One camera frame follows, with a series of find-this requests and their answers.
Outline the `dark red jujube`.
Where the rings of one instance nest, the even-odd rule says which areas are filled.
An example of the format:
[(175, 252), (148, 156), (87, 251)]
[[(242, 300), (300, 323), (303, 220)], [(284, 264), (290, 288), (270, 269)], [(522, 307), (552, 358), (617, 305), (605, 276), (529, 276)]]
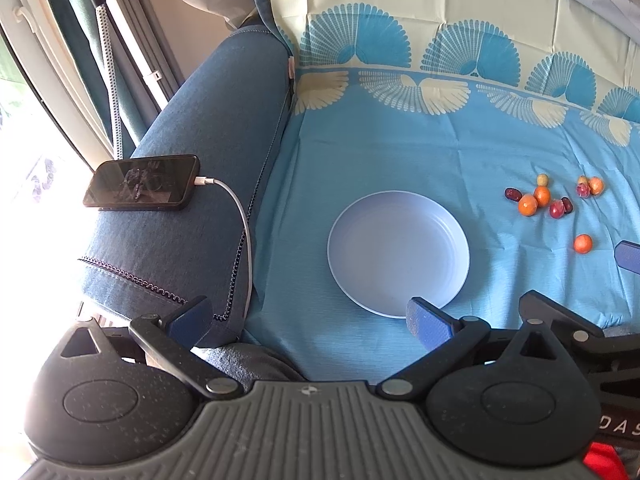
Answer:
[(574, 210), (572, 201), (567, 196), (563, 196), (561, 202), (563, 204), (564, 214), (571, 214)]
[(512, 202), (519, 202), (523, 196), (522, 192), (517, 188), (506, 188), (504, 190), (504, 196)]

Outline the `red garment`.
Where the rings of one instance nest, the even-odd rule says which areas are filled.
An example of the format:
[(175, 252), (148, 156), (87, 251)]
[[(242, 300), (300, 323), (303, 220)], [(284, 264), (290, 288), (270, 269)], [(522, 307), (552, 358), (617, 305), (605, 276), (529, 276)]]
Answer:
[(582, 462), (601, 480), (629, 479), (623, 461), (611, 445), (592, 442)]

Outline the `light blue plate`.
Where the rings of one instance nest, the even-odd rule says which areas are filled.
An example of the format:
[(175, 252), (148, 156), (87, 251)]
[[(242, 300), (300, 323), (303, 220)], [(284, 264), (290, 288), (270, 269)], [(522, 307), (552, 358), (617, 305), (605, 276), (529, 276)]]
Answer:
[(354, 304), (404, 318), (411, 298), (442, 308), (462, 289), (468, 240), (439, 203), (407, 191), (361, 197), (336, 218), (326, 256), (335, 283)]

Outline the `black smartphone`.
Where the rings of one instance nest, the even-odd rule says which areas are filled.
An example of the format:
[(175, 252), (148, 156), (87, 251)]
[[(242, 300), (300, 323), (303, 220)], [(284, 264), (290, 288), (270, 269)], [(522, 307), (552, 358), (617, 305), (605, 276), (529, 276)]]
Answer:
[(94, 172), (82, 203), (112, 211), (180, 210), (200, 169), (192, 154), (109, 160)]

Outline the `blue denim sofa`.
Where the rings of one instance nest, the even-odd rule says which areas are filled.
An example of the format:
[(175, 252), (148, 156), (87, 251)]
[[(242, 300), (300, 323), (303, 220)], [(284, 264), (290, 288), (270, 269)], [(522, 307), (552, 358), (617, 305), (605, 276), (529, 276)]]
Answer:
[(213, 323), (200, 349), (246, 342), (255, 224), (294, 103), (292, 50), (271, 1), (254, 1), (255, 15), (186, 80), (136, 149), (137, 157), (198, 156), (190, 202), (102, 212), (80, 259), (86, 304), (112, 322), (208, 298)]

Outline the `dark curtain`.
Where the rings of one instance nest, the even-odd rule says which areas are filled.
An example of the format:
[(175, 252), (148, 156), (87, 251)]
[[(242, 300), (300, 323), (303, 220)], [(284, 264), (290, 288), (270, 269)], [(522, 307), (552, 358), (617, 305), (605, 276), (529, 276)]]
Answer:
[[(183, 76), (150, 0), (105, 1), (124, 157), (128, 157), (175, 95)], [(110, 109), (101, 75), (98, 25), (90, 0), (48, 0), (48, 3), (114, 153)]]

